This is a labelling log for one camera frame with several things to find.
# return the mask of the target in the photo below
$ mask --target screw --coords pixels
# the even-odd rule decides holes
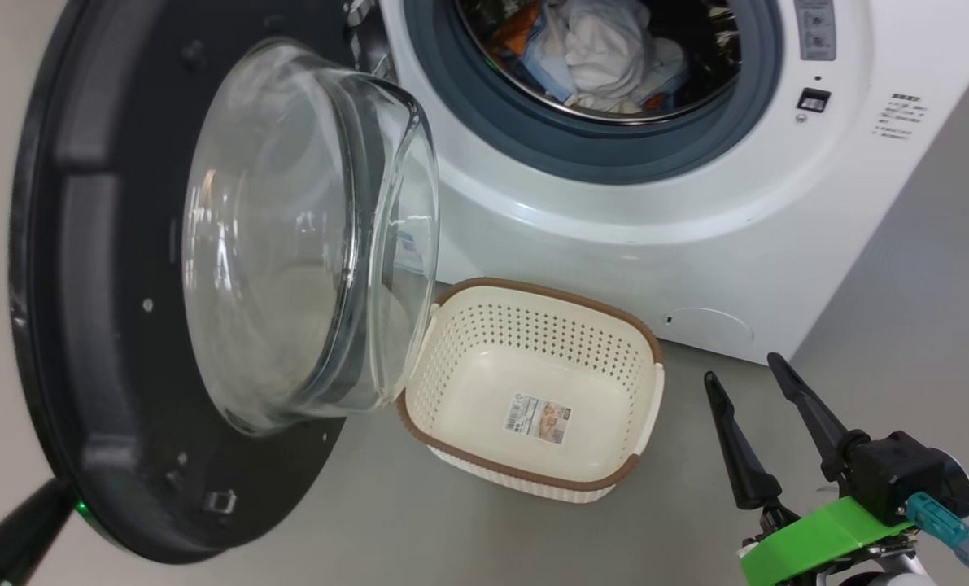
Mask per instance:
[[[206,67],[206,46],[202,41],[191,41],[180,48],[180,60],[188,71],[198,71]]]

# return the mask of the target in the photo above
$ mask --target product label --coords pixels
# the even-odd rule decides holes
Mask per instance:
[[[909,141],[928,112],[929,108],[922,103],[922,97],[893,94],[879,112],[878,122],[871,129],[871,134],[894,141]]]
[[[425,263],[422,262],[422,255],[418,251],[416,238],[406,231],[399,231],[398,244],[394,250],[394,265],[399,270],[413,274],[425,274]]]
[[[509,404],[506,430],[514,434],[561,444],[570,424],[570,407],[517,393]]]

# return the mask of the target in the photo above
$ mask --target sticker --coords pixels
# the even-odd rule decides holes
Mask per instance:
[[[399,270],[414,274],[426,274],[425,263],[416,246],[416,239],[406,231],[398,231],[398,244],[394,251],[394,265]]]
[[[514,434],[562,444],[570,423],[570,407],[517,393],[509,404],[506,430]]]
[[[835,60],[835,5],[832,0],[796,0],[801,58],[809,62]]]
[[[909,141],[929,114],[922,98],[909,94],[893,94],[879,112],[878,122],[871,134],[896,141]]]

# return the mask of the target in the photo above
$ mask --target basket rim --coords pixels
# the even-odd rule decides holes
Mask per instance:
[[[438,305],[444,305],[456,294],[468,289],[476,288],[476,286],[494,286],[495,288],[499,289],[511,289],[514,291],[532,293],[544,297],[552,297],[555,300],[567,301],[567,303],[570,304],[582,305],[582,307],[591,308],[591,310],[610,315],[611,317],[624,321],[625,323],[628,323],[630,326],[633,326],[639,330],[639,332],[644,335],[644,340],[647,340],[648,345],[650,345],[655,364],[663,364],[663,355],[661,353],[661,346],[658,344],[658,339],[651,331],[650,327],[647,327],[647,324],[643,322],[643,320],[640,320],[637,318],[637,316],[634,316],[629,312],[612,307],[612,305],[602,304],[600,301],[591,300],[591,298],[576,295],[574,293],[560,291],[558,289],[551,289],[548,288],[548,286],[535,285],[535,283],[532,282],[511,281],[511,279],[507,278],[470,278],[466,279],[466,281],[455,283],[455,285],[448,288],[446,291],[444,291],[444,293],[440,294],[440,296],[437,296],[435,303]],[[474,453],[466,452],[464,449],[455,448],[454,445],[440,441],[439,439],[421,430],[420,427],[418,427],[417,424],[412,421],[411,415],[408,412],[408,405],[405,403],[405,392],[406,390],[402,390],[401,396],[398,396],[398,400],[396,400],[396,405],[398,405],[398,413],[401,416],[402,422],[405,424],[406,429],[413,437],[416,437],[417,440],[429,445],[430,448],[436,448],[442,450],[442,452],[450,453],[451,456],[459,457],[459,459],[466,460],[466,462],[469,462],[470,464],[475,464],[485,468],[485,470],[498,472],[498,474],[506,474],[507,476],[513,476],[515,479],[524,479],[524,481],[541,483],[541,485],[566,490],[591,492],[595,490],[603,490],[605,488],[617,485],[617,483],[621,482],[625,476],[629,475],[629,472],[633,471],[633,468],[636,468],[636,464],[639,462],[638,453],[631,453],[629,457],[626,457],[625,462],[623,462],[617,470],[604,476],[602,479],[595,479],[595,481],[569,481],[568,479],[556,478],[556,476],[536,474],[535,472],[521,470],[521,468],[514,468],[512,466],[500,464],[494,460],[488,460],[486,457],[480,457],[474,455]]]
[[[522,293],[532,293],[535,295],[541,295],[543,297],[552,297],[555,300],[567,301],[569,304],[582,305],[584,308],[590,308],[593,311],[610,315],[611,317],[624,321],[625,323],[628,323],[629,326],[633,326],[639,330],[639,332],[644,335],[644,340],[647,340],[648,346],[651,348],[651,353],[654,356],[655,364],[664,364],[664,355],[661,352],[661,346],[658,344],[658,338],[655,336],[654,331],[651,331],[650,327],[644,323],[644,320],[639,319],[637,316],[634,316],[625,310],[619,310],[619,308],[615,308],[613,305],[607,305],[601,303],[600,301],[591,300],[591,298],[576,295],[574,293],[560,291],[559,289],[548,288],[548,286],[535,285],[533,282],[513,281],[512,279],[494,277],[468,278],[466,281],[456,282],[455,285],[450,286],[450,288],[444,291],[444,293],[437,296],[435,303],[438,305],[444,305],[456,294],[468,289],[476,288],[476,286],[494,286],[498,289],[511,289],[514,291],[521,291]]]

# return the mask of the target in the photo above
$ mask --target green mount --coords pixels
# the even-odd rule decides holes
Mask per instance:
[[[749,586],[774,586],[908,527],[886,527],[851,496],[839,498],[760,541],[741,558],[741,570]]]

